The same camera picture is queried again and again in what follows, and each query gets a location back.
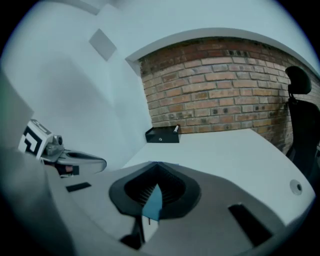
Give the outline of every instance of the white marker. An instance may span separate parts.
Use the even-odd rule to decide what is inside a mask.
[[[177,125],[173,131],[174,134],[176,134],[178,132],[178,128],[179,128],[179,125]]]

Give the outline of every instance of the round desk hole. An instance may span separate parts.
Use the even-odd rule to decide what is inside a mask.
[[[297,181],[296,179],[292,179],[290,181],[290,189],[292,191],[292,193],[294,193],[295,195],[301,195],[302,194],[302,186],[300,184],[299,181]]]

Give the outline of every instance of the brick wall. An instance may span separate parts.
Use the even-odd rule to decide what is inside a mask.
[[[159,49],[140,59],[154,127],[182,133],[251,128],[284,153],[293,141],[286,67],[302,67],[312,91],[298,99],[320,107],[320,81],[287,53],[239,38],[202,38]]]

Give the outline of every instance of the chair headrest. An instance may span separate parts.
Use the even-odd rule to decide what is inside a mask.
[[[290,78],[288,85],[290,94],[308,94],[311,91],[311,82],[307,73],[298,66],[290,66],[285,69],[285,73]]]

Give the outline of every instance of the white table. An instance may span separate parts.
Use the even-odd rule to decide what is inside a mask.
[[[179,164],[225,178],[265,203],[285,225],[315,198],[299,169],[251,129],[182,134],[180,143],[147,143],[124,168],[148,161]],[[293,179],[300,182],[301,195],[291,191]]]

